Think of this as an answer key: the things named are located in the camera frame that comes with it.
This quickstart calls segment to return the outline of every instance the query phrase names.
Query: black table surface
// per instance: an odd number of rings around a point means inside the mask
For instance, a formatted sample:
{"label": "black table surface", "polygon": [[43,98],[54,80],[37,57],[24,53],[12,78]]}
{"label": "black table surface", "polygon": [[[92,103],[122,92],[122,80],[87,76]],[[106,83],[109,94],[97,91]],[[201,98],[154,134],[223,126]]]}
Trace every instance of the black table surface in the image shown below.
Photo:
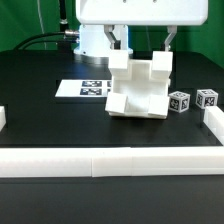
{"label": "black table surface", "polygon": [[110,79],[106,65],[75,63],[72,55],[7,51],[0,54],[0,104],[7,126],[0,147],[148,147],[219,144],[204,127],[195,106],[197,89],[219,93],[224,70],[200,54],[177,53],[170,92],[191,94],[190,109],[169,111],[166,120],[110,117],[106,98],[56,98],[62,79]]}
{"label": "black table surface", "polygon": [[[0,53],[0,147],[219,146],[195,106],[197,89],[219,93],[224,70],[198,53],[175,54],[171,86],[190,109],[165,120],[110,117],[105,98],[55,98],[62,79],[110,79],[107,66],[57,51]],[[0,179],[1,223],[223,224],[224,176]]]}

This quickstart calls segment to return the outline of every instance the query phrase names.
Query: white foam block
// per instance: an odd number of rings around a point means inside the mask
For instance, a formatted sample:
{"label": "white foam block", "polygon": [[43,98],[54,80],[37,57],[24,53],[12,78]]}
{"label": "white foam block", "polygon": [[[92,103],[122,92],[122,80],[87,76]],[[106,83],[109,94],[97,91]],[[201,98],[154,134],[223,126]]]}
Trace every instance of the white foam block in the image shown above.
{"label": "white foam block", "polygon": [[205,107],[204,123],[224,145],[224,113],[217,106]]}
{"label": "white foam block", "polygon": [[5,118],[5,108],[3,106],[0,106],[0,131],[6,124],[6,118]]}
{"label": "white foam block", "polygon": [[111,50],[108,68],[115,78],[130,78],[129,54],[127,50]]}
{"label": "white foam block", "polygon": [[132,149],[132,175],[200,175],[224,173],[223,147]]}
{"label": "white foam block", "polygon": [[92,176],[131,176],[130,148],[102,149],[92,159]]}
{"label": "white foam block", "polygon": [[168,96],[151,95],[149,98],[149,110],[151,115],[167,116],[169,105]]}
{"label": "white foam block", "polygon": [[154,51],[151,77],[154,79],[168,79],[172,71],[172,61],[173,52]]}
{"label": "white foam block", "polygon": [[106,108],[108,112],[125,113],[128,97],[125,94],[109,92],[107,96]]}
{"label": "white foam block", "polygon": [[91,149],[1,149],[0,177],[91,177]]}

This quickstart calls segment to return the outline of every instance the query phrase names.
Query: white cube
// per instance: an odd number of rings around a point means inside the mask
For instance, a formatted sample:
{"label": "white cube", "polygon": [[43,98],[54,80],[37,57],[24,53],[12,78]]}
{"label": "white cube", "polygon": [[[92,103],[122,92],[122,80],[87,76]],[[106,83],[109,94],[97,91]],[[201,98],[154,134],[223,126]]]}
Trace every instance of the white cube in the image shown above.
{"label": "white cube", "polygon": [[126,50],[111,50],[108,68],[113,77],[129,79],[129,54]]}
{"label": "white cube", "polygon": [[168,113],[168,103],[168,96],[151,95],[148,114],[166,117]]}
{"label": "white cube", "polygon": [[173,66],[173,52],[154,51],[152,58],[151,77],[168,79]]}
{"label": "white cube", "polygon": [[170,93],[169,97],[169,110],[181,113],[189,109],[190,94],[176,91]]}
{"label": "white cube", "polygon": [[218,93],[212,89],[199,89],[197,90],[196,105],[201,109],[206,106],[216,106],[218,101]]}
{"label": "white cube", "polygon": [[109,92],[105,110],[113,113],[124,114],[127,105],[127,95]]}

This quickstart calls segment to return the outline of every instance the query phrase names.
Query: black and white pattern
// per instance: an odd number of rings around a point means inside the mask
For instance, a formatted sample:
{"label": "black and white pattern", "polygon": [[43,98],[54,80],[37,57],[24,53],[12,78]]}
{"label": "black and white pattern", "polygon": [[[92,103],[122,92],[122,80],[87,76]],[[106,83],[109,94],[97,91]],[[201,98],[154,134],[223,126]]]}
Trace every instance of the black and white pattern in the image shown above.
{"label": "black and white pattern", "polygon": [[202,100],[203,100],[203,97],[200,94],[198,94],[197,104],[201,106],[202,105]]}
{"label": "black and white pattern", "polygon": [[83,81],[82,82],[83,87],[101,87],[102,81]]}
{"label": "black and white pattern", "polygon": [[111,87],[111,81],[107,81],[107,87]]}
{"label": "black and white pattern", "polygon": [[182,97],[185,97],[186,94],[185,94],[185,93],[181,93],[181,92],[175,92],[175,93],[173,94],[173,96],[176,96],[176,97],[178,97],[178,98],[182,98]]}
{"label": "black and white pattern", "polygon": [[209,90],[209,89],[207,89],[207,90],[202,90],[201,91],[202,93],[204,93],[204,94],[214,94],[214,92],[212,91],[212,90]]}
{"label": "black and white pattern", "polygon": [[188,107],[188,98],[182,101],[181,110],[184,110]]}
{"label": "black and white pattern", "polygon": [[174,109],[174,110],[177,110],[177,111],[178,111],[179,104],[180,104],[180,103],[179,103],[178,100],[170,99],[170,108],[171,108],[171,109]]}
{"label": "black and white pattern", "polygon": [[215,97],[205,97],[204,106],[214,106],[215,105]]}
{"label": "black and white pattern", "polygon": [[98,88],[82,88],[80,91],[80,95],[102,95],[102,89],[98,89]]}

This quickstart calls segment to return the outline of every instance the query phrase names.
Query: black cable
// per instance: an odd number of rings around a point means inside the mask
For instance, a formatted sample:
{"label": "black cable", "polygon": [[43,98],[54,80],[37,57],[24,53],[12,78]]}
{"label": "black cable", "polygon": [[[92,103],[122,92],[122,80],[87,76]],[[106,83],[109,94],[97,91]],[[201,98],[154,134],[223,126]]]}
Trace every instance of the black cable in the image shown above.
{"label": "black cable", "polygon": [[65,31],[69,29],[68,20],[66,18],[65,0],[59,0],[59,10],[60,10],[60,31]]}
{"label": "black cable", "polygon": [[[31,43],[26,44],[22,50],[26,50],[27,47],[33,45],[33,44],[40,44],[40,43],[59,43],[59,42],[64,42],[64,40],[39,40],[39,41],[33,41]],[[71,43],[76,43],[73,40],[66,40],[66,42],[71,42]]]}
{"label": "black cable", "polygon": [[39,39],[39,38],[43,38],[43,37],[51,37],[51,36],[60,36],[60,35],[64,35],[64,34],[65,34],[64,32],[52,32],[52,33],[44,33],[44,34],[35,35],[35,36],[32,36],[32,37],[22,41],[20,44],[18,44],[14,48],[14,50],[19,50],[19,48],[21,48],[24,44],[27,44],[30,41],[35,40],[35,39]]}

